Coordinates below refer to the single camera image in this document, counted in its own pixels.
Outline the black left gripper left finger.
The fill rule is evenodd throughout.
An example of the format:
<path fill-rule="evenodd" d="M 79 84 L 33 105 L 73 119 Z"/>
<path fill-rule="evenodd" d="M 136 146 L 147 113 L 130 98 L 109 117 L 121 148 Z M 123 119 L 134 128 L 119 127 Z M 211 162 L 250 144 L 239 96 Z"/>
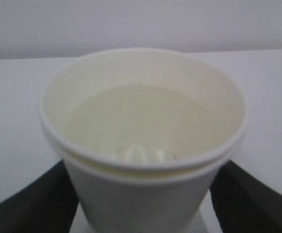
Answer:
<path fill-rule="evenodd" d="M 60 161 L 0 203 L 0 233 L 67 233 L 78 204 L 65 165 Z"/>

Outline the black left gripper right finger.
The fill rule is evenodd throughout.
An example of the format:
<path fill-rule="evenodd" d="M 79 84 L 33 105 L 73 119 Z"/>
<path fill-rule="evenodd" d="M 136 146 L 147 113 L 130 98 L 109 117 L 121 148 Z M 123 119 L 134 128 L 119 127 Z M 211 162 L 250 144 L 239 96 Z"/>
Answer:
<path fill-rule="evenodd" d="M 282 233 L 282 195 L 227 162 L 210 187 L 224 233 Z"/>

